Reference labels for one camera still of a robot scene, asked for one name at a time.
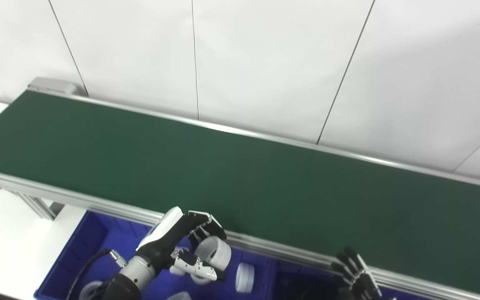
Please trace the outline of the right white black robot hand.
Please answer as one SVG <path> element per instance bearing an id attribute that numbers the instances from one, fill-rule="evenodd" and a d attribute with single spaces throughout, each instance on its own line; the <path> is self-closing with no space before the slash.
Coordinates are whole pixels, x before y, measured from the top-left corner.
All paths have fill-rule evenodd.
<path id="1" fill-rule="evenodd" d="M 337 253 L 331 268 L 339 274 L 343 285 L 355 300 L 383 300 L 383 294 L 368 264 L 351 247 Z"/>

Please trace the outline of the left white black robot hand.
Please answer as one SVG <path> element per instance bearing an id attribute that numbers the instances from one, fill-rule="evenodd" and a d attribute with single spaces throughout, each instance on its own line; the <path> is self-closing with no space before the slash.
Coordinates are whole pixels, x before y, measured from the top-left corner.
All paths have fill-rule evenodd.
<path id="1" fill-rule="evenodd" d="M 145 259 L 158 275 L 174 266 L 183 272 L 211 281 L 224 282 L 225 272 L 206 259 L 188 250 L 175 250 L 183 238 L 197 247 L 210 237 L 227 239 L 223 226 L 210 213 L 190 210 L 184 213 L 175 206 L 162 216 L 152 230 L 141 240 L 135 255 Z"/>

